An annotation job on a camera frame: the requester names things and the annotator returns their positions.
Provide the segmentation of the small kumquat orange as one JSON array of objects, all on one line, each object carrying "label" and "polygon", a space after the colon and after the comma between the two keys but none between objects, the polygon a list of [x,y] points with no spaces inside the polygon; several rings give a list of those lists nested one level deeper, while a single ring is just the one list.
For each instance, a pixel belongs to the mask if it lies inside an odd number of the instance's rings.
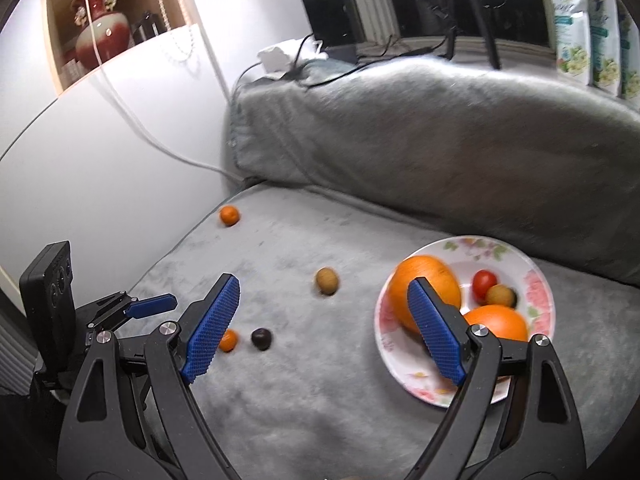
[{"label": "small kumquat orange", "polygon": [[239,335],[235,330],[226,330],[222,335],[218,348],[222,352],[229,353],[233,351],[239,342]]}]

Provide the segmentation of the smooth large orange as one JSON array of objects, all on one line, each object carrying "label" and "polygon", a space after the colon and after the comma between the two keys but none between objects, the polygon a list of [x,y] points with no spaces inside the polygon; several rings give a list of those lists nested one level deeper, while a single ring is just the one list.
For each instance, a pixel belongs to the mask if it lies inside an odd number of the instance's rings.
[{"label": "smooth large orange", "polygon": [[525,318],[509,307],[488,304],[469,311],[464,318],[470,325],[486,326],[498,338],[528,341]]}]

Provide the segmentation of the dark plum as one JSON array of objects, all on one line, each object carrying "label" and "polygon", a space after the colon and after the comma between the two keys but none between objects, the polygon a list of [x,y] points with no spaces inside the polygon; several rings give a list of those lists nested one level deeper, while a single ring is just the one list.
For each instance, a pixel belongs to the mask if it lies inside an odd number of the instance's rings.
[{"label": "dark plum", "polygon": [[256,330],[250,334],[250,340],[257,350],[266,351],[271,347],[272,333],[268,328],[256,328]]}]

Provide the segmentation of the small mandarin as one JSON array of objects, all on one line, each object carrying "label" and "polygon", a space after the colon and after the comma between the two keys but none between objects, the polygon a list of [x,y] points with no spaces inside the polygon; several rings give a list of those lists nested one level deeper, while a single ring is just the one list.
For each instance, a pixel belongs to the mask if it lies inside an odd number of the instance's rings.
[{"label": "small mandarin", "polygon": [[219,220],[224,226],[235,226],[241,220],[240,211],[233,205],[224,205],[220,208]]}]

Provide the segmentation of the brown longan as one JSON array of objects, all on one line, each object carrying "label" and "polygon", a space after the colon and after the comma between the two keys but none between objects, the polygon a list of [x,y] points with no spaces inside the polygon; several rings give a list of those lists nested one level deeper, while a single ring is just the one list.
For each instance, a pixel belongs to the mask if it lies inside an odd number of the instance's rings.
[{"label": "brown longan", "polygon": [[518,295],[506,285],[495,284],[486,292],[485,304],[498,304],[498,306],[514,309],[518,304]]},{"label": "brown longan", "polygon": [[340,277],[337,273],[327,266],[317,271],[314,281],[322,295],[332,296],[340,287]]}]

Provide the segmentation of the red cherry tomato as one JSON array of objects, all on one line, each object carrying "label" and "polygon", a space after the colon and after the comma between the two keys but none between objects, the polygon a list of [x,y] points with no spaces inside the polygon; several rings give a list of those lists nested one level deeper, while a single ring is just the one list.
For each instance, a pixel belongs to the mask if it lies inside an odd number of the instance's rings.
[{"label": "red cherry tomato", "polygon": [[478,304],[484,304],[486,295],[491,287],[498,284],[498,278],[495,273],[488,270],[477,271],[472,279],[472,294]]}]

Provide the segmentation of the floral white plate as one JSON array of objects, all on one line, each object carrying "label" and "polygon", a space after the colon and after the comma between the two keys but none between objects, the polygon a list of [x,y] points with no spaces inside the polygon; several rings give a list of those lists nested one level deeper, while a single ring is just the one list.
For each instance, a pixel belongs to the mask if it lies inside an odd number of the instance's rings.
[{"label": "floral white plate", "polygon": [[[432,256],[456,274],[461,288],[461,312],[480,304],[472,293],[472,279],[486,270],[508,286],[516,297],[515,311],[524,318],[530,336],[554,335],[555,305],[551,288],[531,258],[502,240],[484,236],[453,236],[431,242],[414,252]],[[419,336],[402,326],[393,314],[389,284],[384,284],[374,310],[374,339],[390,374],[408,393],[438,408],[449,408],[456,386],[439,374]]]}]

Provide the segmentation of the red white vase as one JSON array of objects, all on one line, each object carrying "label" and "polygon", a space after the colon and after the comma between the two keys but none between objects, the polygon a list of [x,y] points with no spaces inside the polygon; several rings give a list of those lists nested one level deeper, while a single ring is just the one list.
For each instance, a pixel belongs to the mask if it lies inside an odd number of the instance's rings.
[{"label": "red white vase", "polygon": [[116,10],[117,0],[73,0],[74,23],[80,28],[76,60],[86,72],[134,45],[128,18]]}]

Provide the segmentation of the white power strip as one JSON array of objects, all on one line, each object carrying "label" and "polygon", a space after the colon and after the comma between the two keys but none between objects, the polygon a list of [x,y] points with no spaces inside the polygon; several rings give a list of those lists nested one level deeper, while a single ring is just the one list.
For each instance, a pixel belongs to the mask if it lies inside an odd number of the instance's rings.
[{"label": "white power strip", "polygon": [[309,35],[289,39],[262,49],[257,57],[266,73],[286,73],[300,63],[318,58],[322,42]]}]

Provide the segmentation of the black bottle on shelf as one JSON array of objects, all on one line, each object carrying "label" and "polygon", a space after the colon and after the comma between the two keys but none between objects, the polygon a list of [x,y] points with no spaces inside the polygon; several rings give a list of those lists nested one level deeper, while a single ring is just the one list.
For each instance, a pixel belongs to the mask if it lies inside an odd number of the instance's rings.
[{"label": "black bottle on shelf", "polygon": [[142,42],[163,35],[165,32],[166,27],[160,16],[150,11],[146,11],[142,18],[132,25],[131,29],[135,44],[142,44]]}]

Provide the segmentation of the grey back cushion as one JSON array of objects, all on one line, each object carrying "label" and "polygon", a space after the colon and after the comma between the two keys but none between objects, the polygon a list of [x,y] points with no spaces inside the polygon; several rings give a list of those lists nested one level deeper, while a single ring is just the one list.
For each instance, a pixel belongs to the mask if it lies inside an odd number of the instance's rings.
[{"label": "grey back cushion", "polygon": [[437,58],[314,61],[241,84],[235,165],[639,281],[639,115],[603,93]]}]

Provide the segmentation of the refill pouch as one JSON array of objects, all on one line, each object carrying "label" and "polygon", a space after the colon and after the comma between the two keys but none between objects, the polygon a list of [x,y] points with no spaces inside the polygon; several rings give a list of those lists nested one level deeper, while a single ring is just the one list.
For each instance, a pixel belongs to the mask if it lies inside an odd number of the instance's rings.
[{"label": "refill pouch", "polygon": [[584,86],[591,84],[588,0],[551,0],[554,10],[556,68]]},{"label": "refill pouch", "polygon": [[620,94],[634,108],[639,108],[640,96],[640,44],[639,27],[626,6],[617,0],[620,25],[620,62],[622,63],[622,90]]},{"label": "refill pouch", "polygon": [[616,0],[588,0],[592,81],[601,90],[620,94],[620,26]]}]

